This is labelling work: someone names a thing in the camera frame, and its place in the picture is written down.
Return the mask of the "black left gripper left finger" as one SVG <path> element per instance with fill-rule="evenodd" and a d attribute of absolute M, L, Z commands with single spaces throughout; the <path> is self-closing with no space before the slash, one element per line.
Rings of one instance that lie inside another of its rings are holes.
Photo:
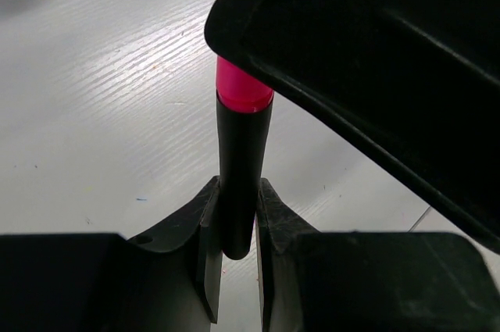
<path fill-rule="evenodd" d="M 222 252 L 212 178 L 132 237 L 4 234 L 4 331 L 207 331 L 217 321 Z"/>

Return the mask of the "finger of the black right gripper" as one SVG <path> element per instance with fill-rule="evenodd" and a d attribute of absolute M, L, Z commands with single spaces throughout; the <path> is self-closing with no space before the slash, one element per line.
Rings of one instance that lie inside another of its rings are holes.
<path fill-rule="evenodd" d="M 205 39 L 499 249 L 499 0 L 216 0 Z"/>

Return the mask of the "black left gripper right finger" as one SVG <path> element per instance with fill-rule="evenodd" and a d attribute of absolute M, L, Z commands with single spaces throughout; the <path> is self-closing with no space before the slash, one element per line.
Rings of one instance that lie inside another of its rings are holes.
<path fill-rule="evenodd" d="M 496 331 L 480 252 L 445 232 L 321 232 L 262 180 L 256 217 L 264 331 Z"/>

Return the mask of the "pink tip black highlighter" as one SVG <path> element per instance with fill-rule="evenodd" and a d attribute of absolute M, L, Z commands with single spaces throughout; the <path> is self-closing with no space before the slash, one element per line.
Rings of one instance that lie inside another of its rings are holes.
<path fill-rule="evenodd" d="M 216 103 L 220 236 L 223 253 L 233 260 L 250 250 L 272 107 L 246 113 Z"/>

